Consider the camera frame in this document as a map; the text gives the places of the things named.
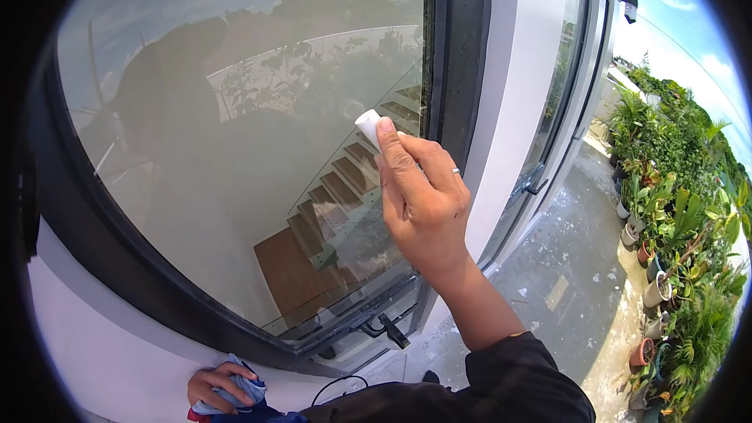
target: staircase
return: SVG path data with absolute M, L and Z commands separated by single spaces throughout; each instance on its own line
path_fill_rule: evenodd
M 420 100 L 420 85 L 416 85 L 390 92 L 376 111 L 389 116 L 397 130 L 418 135 Z M 290 211 L 287 223 L 316 269 L 336 263 L 338 246 L 381 202 L 376 154 L 368 139 L 353 131 Z

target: black handle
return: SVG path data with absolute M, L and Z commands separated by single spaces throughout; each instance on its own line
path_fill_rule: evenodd
M 537 188 L 533 188 L 531 184 L 528 184 L 527 187 L 525 188 L 525 191 L 535 196 L 536 194 L 541 192 L 541 190 L 546 186 L 546 184 L 548 184 L 548 179 L 544 180 L 543 183 L 541 183 Z

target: fingernail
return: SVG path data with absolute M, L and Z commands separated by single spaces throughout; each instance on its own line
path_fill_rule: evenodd
M 392 119 L 389 116 L 382 116 L 381 119 L 378 120 L 378 123 L 381 130 L 394 131 L 394 123 L 392 123 Z

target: window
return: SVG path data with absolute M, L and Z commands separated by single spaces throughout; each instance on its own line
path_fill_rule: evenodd
M 112 201 L 272 336 L 411 274 L 381 221 L 369 108 L 424 135 L 427 0 L 76 0 L 70 120 Z
M 481 254 L 480 264 L 487 264 L 501 252 L 510 232 L 517 224 L 520 213 L 527 206 L 529 189 L 541 187 L 545 182 L 541 181 L 541 176 L 553 143 L 559 134 L 561 120 L 564 113 L 569 110 L 569 94 L 574 84 L 578 58 L 584 40 L 587 5 L 588 0 L 566 0 L 565 2 L 557 61 L 551 76 L 546 103 L 540 111 L 538 129 L 528 149 L 517 185 Z

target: concrete floor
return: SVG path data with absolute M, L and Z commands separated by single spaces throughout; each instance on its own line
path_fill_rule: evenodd
M 620 242 L 612 173 L 605 154 L 584 144 L 555 201 L 491 282 L 559 370 L 582 386 L 599 421 L 635 421 L 639 415 L 627 410 L 627 363 L 642 338 L 647 280 Z M 417 382 L 430 369 L 459 390 L 468 385 L 467 353 L 449 317 L 364 377 L 371 384 Z

